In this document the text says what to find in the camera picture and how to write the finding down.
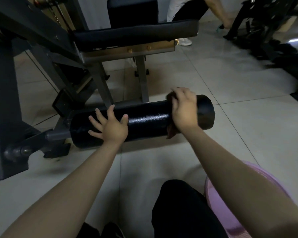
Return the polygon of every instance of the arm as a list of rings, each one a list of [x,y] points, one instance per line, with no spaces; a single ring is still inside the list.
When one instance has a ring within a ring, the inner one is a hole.
[[[121,123],[115,118],[114,105],[108,120],[96,109],[99,124],[89,117],[102,132],[89,134],[104,140],[103,145],[69,176],[28,208],[1,236],[2,238],[69,238],[76,237],[111,168],[116,153],[128,134],[128,116]]]
[[[232,26],[232,21],[228,17],[226,11],[224,10],[221,0],[204,0],[213,14],[223,22],[226,29],[230,29]]]
[[[281,190],[211,139],[197,121],[196,95],[175,89],[173,120],[219,195],[253,238],[298,237],[298,207]]]

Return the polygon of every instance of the right arm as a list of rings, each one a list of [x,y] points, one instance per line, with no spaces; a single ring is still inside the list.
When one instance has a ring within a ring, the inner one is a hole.
[[[204,0],[213,14],[223,22],[226,29],[230,29],[232,26],[232,21],[228,17],[228,14],[223,8],[221,0]]]
[[[270,181],[211,139],[197,122],[196,95],[175,89],[173,120],[217,192],[253,238],[298,237],[298,206]]]

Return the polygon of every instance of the black foam roller pad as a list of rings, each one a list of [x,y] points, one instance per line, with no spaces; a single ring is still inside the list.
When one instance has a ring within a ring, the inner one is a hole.
[[[205,95],[197,95],[198,123],[202,129],[213,127],[215,112],[211,100]],[[126,141],[147,139],[167,135],[167,127],[172,125],[172,104],[170,101],[159,101],[114,109],[115,117],[121,120],[124,114],[128,114],[128,137]],[[107,118],[106,109],[101,113]],[[95,112],[76,114],[71,122],[71,136],[74,145],[78,148],[90,148],[103,143],[101,139],[88,134],[89,130],[99,132],[89,121],[88,116],[96,120]]]

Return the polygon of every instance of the white shoe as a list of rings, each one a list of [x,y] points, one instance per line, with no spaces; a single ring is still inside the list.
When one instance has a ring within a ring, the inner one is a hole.
[[[190,46],[190,45],[192,45],[192,41],[190,40],[190,39],[188,39],[188,38],[178,38],[178,40],[179,40],[179,45],[181,45],[181,46]]]

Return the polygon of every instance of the black gym equipment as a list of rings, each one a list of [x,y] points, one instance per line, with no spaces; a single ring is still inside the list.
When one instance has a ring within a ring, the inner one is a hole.
[[[298,16],[298,0],[247,0],[244,1],[228,34],[224,36],[259,60],[270,60],[276,68],[298,79],[298,51],[289,43],[273,39],[273,34],[291,16]],[[239,29],[243,20],[246,29]],[[290,94],[298,101],[298,90]]]
[[[58,10],[58,14],[51,10],[55,21],[44,14],[51,6]],[[115,103],[118,118],[130,112],[128,139],[166,134],[170,104],[149,103],[145,56],[174,51],[177,38],[196,36],[199,21],[158,23],[157,6],[157,0],[108,0],[112,28],[88,30],[77,0],[0,0],[0,180],[27,170],[28,158],[37,150],[45,158],[66,156],[71,146],[65,143],[67,138],[72,137],[79,147],[100,144],[85,132],[90,128],[88,112],[95,109],[85,107],[85,102],[97,88],[104,103],[101,110],[114,104],[103,61],[134,58],[137,65],[141,97]],[[58,89],[53,107],[61,118],[54,129],[44,132],[22,121],[13,57],[25,50],[30,50]],[[208,127],[214,122],[211,106],[207,98],[201,99],[199,113],[205,114]],[[147,116],[155,116],[155,122]],[[80,136],[88,143],[84,145]]]

